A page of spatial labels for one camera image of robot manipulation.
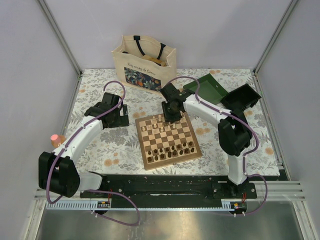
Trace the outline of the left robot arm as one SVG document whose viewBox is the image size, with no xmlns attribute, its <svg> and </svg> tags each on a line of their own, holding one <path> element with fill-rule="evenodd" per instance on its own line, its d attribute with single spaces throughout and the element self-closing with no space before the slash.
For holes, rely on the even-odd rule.
<svg viewBox="0 0 320 240">
<path fill-rule="evenodd" d="M 98 198 L 107 195 L 109 186 L 94 172 L 79 173 L 76 163 L 92 140 L 104 129 L 129 126 L 127 105 L 112 93 L 104 93 L 101 101 L 86 110 L 76 130 L 52 152 L 38 159 L 38 186 L 46 194 L 72 197 L 78 191 L 91 190 Z"/>
</svg>

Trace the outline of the wooden chess board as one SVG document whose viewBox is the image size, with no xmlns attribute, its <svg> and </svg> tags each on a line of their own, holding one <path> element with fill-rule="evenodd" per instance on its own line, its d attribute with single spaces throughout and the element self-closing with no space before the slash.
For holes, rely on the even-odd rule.
<svg viewBox="0 0 320 240">
<path fill-rule="evenodd" d="M 153 170 L 180 162 L 199 159 L 202 152 L 190 118 L 166 122 L 163 114 L 135 120 L 145 170 Z"/>
</svg>

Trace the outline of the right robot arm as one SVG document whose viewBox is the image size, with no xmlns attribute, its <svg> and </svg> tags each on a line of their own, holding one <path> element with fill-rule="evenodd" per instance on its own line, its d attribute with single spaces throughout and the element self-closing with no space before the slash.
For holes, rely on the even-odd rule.
<svg viewBox="0 0 320 240">
<path fill-rule="evenodd" d="M 246 191 L 249 177 L 246 156 L 259 147 L 257 134 L 249 126 L 243 111 L 218 107 L 198 95 L 197 91 L 178 90 L 172 83 L 161 89 L 165 101 L 161 103 L 166 122 L 175 123 L 182 113 L 194 114 L 217 128 L 218 142 L 228 156 L 228 194 L 239 198 Z"/>
</svg>

